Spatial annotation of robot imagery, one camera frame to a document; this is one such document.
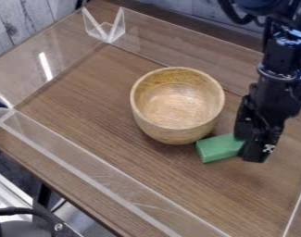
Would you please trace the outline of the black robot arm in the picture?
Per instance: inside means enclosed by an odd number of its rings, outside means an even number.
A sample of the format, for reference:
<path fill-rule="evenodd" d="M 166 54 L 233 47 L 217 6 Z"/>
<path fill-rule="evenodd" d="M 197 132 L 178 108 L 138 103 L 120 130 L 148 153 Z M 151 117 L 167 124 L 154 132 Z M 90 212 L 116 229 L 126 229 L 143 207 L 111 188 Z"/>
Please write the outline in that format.
<path fill-rule="evenodd" d="M 259 79 L 249 85 L 234 124 L 238 156 L 261 163 L 273 153 L 287 119 L 301 111 L 301 0 L 218 0 L 230 20 L 263 28 Z"/>

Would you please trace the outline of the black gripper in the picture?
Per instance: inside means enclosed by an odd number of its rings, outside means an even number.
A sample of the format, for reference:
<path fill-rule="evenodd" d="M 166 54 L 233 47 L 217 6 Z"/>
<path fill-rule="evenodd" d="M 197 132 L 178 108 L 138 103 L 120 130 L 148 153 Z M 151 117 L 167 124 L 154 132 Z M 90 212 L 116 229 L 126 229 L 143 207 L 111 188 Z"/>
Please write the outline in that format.
<path fill-rule="evenodd" d="M 234 137 L 246 141 L 242 160 L 262 163 L 275 150 L 286 120 L 301 110 L 301 68 L 273 71 L 259 64 L 258 73 L 259 80 L 241 101 Z"/>

